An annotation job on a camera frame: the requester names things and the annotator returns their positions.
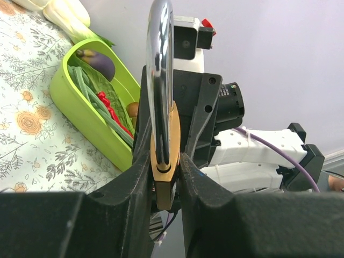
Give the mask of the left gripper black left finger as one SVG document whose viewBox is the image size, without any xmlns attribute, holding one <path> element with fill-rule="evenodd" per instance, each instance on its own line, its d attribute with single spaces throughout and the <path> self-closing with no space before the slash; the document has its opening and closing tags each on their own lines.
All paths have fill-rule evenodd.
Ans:
<svg viewBox="0 0 344 258">
<path fill-rule="evenodd" d="M 147 257 L 150 154 L 97 191 L 1 194 L 1 257 Z"/>
</svg>

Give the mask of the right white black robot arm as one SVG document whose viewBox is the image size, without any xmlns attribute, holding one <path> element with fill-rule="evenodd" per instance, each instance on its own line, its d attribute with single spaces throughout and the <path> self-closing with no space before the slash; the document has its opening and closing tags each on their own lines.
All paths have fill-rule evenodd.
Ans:
<svg viewBox="0 0 344 258">
<path fill-rule="evenodd" d="M 210 166 L 212 170 L 208 181 L 202 183 L 203 194 L 215 196 L 219 190 L 224 191 L 219 183 L 223 181 L 222 172 L 218 169 L 232 167 L 242 163 L 244 168 L 250 164 L 262 164 L 265 168 L 296 168 L 306 158 L 306 150 L 299 144 L 296 132 L 282 131 L 249 131 L 243 128 L 226 130 L 221 133 L 223 146 L 216 147 L 214 125 L 218 109 L 221 76 L 214 74 L 194 73 L 197 86 L 189 85 L 186 95 L 180 101 L 183 111 L 190 109 L 190 119 L 180 119 L 176 130 L 179 137 L 173 140 L 178 146 L 178 162 L 167 173 L 159 172 L 155 164 L 150 163 L 149 174 L 163 177 L 153 181 L 149 186 L 157 198 L 173 198 L 176 187 L 177 172 L 187 159 L 192 166 L 202 169 Z"/>
</svg>

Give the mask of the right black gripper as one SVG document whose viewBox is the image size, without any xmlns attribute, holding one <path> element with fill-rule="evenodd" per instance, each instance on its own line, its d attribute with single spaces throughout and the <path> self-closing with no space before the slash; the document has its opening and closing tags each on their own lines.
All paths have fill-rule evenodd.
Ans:
<svg viewBox="0 0 344 258">
<path fill-rule="evenodd" d="M 146 75 L 146 66 L 143 66 L 132 163 L 144 156 L 148 172 L 151 172 L 152 123 Z M 218 74 L 174 70 L 173 97 L 181 123 L 181 150 L 198 167 L 210 163 L 213 137 L 220 131 L 241 125 L 245 114 L 239 86 L 222 84 L 222 81 Z"/>
</svg>

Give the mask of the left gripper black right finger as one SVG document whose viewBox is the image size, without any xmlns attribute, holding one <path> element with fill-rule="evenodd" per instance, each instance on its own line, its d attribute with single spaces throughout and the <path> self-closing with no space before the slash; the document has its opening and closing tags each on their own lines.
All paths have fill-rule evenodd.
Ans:
<svg viewBox="0 0 344 258">
<path fill-rule="evenodd" d="M 343 257 L 343 194 L 233 194 L 180 157 L 187 257 Z"/>
</svg>

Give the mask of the large brass padlock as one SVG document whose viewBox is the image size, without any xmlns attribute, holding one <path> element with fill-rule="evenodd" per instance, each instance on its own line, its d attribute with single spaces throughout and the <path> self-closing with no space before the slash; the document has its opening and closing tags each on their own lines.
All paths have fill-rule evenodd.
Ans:
<svg viewBox="0 0 344 258">
<path fill-rule="evenodd" d="M 152 122 L 150 160 L 160 210 L 172 207 L 180 160 L 181 128 L 173 100 L 173 62 L 173 7 L 171 1 L 154 1 L 148 18 L 146 77 Z"/>
</svg>

